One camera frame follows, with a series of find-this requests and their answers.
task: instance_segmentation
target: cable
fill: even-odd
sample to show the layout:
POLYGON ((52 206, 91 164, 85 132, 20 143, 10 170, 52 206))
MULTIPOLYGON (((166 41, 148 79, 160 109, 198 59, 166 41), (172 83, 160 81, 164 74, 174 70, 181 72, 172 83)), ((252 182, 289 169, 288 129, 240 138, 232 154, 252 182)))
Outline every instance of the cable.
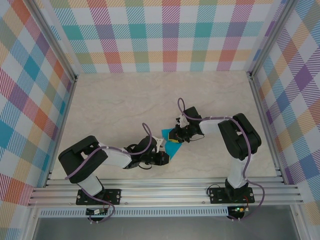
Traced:
POLYGON ((207 189, 206 189, 206 194, 208 195, 208 197, 210 197, 210 195, 209 195, 209 193, 208 193, 208 191, 209 191, 209 189, 210 189, 210 187, 212 187, 212 186, 214 186, 214 185, 217 185, 219 188, 221 188, 218 184, 212 184, 212 185, 210 185, 207 189))
POLYGON ((103 207, 102 207, 102 210, 103 211, 105 211, 105 203, 103 204, 103 207))
POLYGON ((144 167, 140 166, 140 162, 139 162, 138 167, 141 168, 141 169, 143 169, 143 170, 150 170, 150 169, 152 169, 152 164, 146 164, 146 165, 150 165, 150 167, 149 167, 149 168, 144 168, 144 167))
POLYGON ((150 147, 151 145, 151 142, 152 142, 152 133, 151 133, 151 130, 150 128, 148 127, 147 124, 145 124, 144 122, 142 123, 142 126, 143 126, 143 129, 145 130, 145 132, 149 135, 150 137, 150 141, 149 141, 149 144, 146 146, 146 148, 142 151, 139 151, 139 152, 127 152, 127 151, 123 151, 122 149, 120 148, 117 148, 117 147, 114 147, 114 146, 100 146, 98 148, 96 148, 95 150, 93 150, 87 157, 86 159, 80 164, 80 166, 78 166, 76 168, 76 170, 74 170, 72 173, 70 173, 68 176, 66 176, 64 179, 67 180, 67 179, 70 179, 71 177, 73 177, 77 172, 79 172, 79 170, 90 160, 90 158, 96 153, 98 152, 99 150, 101 149, 112 149, 112 150, 115 150, 115 151, 118 151, 118 152, 122 152, 123 154, 127 154, 127 155, 139 155, 139 154, 143 154, 145 151, 148 150, 148 148, 150 147))
POLYGON ((195 142, 195 141, 198 141, 198 140, 200 140, 200 139, 204 139, 204 138, 205 138, 205 135, 203 135, 203 137, 200 137, 200 138, 198 138, 198 139, 190 140, 190 142, 195 142))
POLYGON ((110 215, 104 217, 104 218, 103 218, 102 220, 100 220, 100 221, 93 221, 93 220, 91 219, 91 215, 90 215, 90 216, 89 216, 89 220, 91 221, 91 223, 94 223, 94 224, 103 223, 103 222, 107 221, 109 218, 111 218, 111 216, 112 216, 113 214, 115 214, 116 208, 115 208, 115 206, 114 206, 111 202, 108 202, 108 201, 105 201, 105 200, 96 198, 96 197, 94 197, 94 196, 91 196, 91 195, 90 195, 86 190, 84 190, 83 188, 81 188, 81 190, 82 190, 82 191, 85 193, 85 195, 87 195, 89 198, 91 198, 91 199, 93 199, 93 200, 96 200, 96 201, 99 201, 99 202, 101 202, 101 203, 107 204, 107 205, 109 205, 109 206, 111 206, 111 207, 113 208, 113 209, 112 209, 112 212, 110 213, 110 215))
POLYGON ((249 200, 248 200, 248 198, 247 198, 246 195, 243 195, 243 197, 244 197, 245 200, 246 200, 246 207, 245 207, 245 208, 248 208, 248 207, 249 207, 249 200))
POLYGON ((184 115, 187 119, 195 120, 195 121, 225 120, 225 119, 227 119, 227 120, 231 120, 232 122, 234 122, 234 124, 240 129, 240 131, 241 131, 241 133, 242 133, 242 135, 243 135, 243 137, 244 137, 246 146, 247 146, 247 148, 248 148, 248 157, 247 157, 247 161, 246 161, 246 164, 245 164, 244 169, 243 169, 243 172, 242 172, 242 176, 243 176, 243 178, 244 178, 249 184, 258 186, 258 187, 261 188, 261 190, 262 190, 262 198, 261 198, 261 201, 259 202, 258 206, 255 208, 255 210, 254 210, 251 214, 243 217, 242 219, 244 220, 244 219, 247 219, 247 218, 249 218, 249 217, 252 217, 252 215, 254 215, 254 213, 257 212, 257 210, 261 207, 262 203, 264 202, 265 196, 266 196, 266 191, 265 191, 264 187, 261 186, 259 183, 252 182, 252 181, 250 181, 249 179, 247 179, 247 177, 246 177, 246 171, 247 171, 247 168, 248 168, 248 166, 249 166, 249 163, 250 163, 251 155, 252 155, 252 154, 251 154, 250 142, 249 142, 248 136, 246 135, 245 131, 243 130, 243 128, 240 126, 240 124, 239 124, 236 120, 234 120, 232 117, 229 117, 229 116, 210 116, 210 117, 205 117, 205 118, 194 118, 194 117, 189 117, 189 116, 187 116, 187 115, 184 113, 184 111, 186 110, 186 105, 185 105, 185 101, 182 99, 182 97, 179 97, 179 98, 178 98, 177 104, 178 104, 178 108, 179 108, 180 112, 181 112, 182 115, 184 115), (181 107, 180 107, 180 101, 182 101, 183 110, 182 110, 181 107))

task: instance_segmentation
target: yellow object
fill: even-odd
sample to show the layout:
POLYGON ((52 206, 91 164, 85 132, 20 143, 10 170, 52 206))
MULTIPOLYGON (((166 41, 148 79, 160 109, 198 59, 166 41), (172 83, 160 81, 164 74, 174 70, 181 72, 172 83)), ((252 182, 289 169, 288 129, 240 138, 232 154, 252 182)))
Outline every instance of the yellow object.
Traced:
POLYGON ((179 143, 179 141, 177 141, 177 140, 175 140, 175 139, 170 139, 170 138, 169 138, 169 133, 168 133, 168 140, 169 140, 170 142, 173 142, 173 143, 176 143, 176 144, 179 143))

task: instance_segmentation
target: gray floor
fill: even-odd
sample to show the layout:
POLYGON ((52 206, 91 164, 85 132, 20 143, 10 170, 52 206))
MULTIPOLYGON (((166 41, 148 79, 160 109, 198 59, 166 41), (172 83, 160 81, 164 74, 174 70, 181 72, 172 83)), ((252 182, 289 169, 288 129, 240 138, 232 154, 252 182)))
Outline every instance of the gray floor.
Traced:
POLYGON ((297 240, 289 206, 264 206, 232 223, 226 217, 41 218, 33 240, 297 240))

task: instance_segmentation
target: perforated metal strip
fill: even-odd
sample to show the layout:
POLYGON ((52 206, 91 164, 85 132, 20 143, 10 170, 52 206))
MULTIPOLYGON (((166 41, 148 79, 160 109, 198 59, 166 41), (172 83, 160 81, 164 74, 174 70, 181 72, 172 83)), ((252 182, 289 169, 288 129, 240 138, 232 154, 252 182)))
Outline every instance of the perforated metal strip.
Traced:
MULTIPOLYGON (((122 207, 113 217, 206 217, 227 216, 226 206, 206 207, 122 207)), ((86 218, 86 208, 43 208, 40 218, 86 218)))

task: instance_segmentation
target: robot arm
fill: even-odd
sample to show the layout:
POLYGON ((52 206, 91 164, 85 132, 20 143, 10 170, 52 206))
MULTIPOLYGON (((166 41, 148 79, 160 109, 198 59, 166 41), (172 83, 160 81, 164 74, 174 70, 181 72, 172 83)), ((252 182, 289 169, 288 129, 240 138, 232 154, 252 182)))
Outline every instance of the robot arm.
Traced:
POLYGON ((140 163, 158 166, 169 163, 170 156, 161 150, 163 139, 153 136, 148 147, 149 142, 150 136, 146 136, 138 144, 118 149, 98 142, 94 136, 88 136, 61 152, 58 159, 68 175, 66 179, 72 184, 78 184, 91 196, 96 196, 104 192, 102 184, 93 174, 101 164, 132 169, 138 167, 140 163), (83 165, 84 155, 91 156, 83 165))
MULTIPOLYGON (((244 178, 243 172, 249 153, 247 143, 240 129, 232 120, 202 118, 194 106, 186 109, 183 113, 193 119, 204 120, 192 120, 186 118, 183 114, 180 115, 176 119, 179 124, 169 132, 168 139, 176 143, 189 143, 190 139, 196 134, 204 136, 217 133, 220 130, 225 146, 233 158, 231 171, 225 181, 225 193, 230 201, 242 197, 248 187, 248 182, 244 178)), ((239 113, 232 118, 244 130, 250 143, 251 154, 255 154, 261 145, 260 136, 243 113, 239 113)))

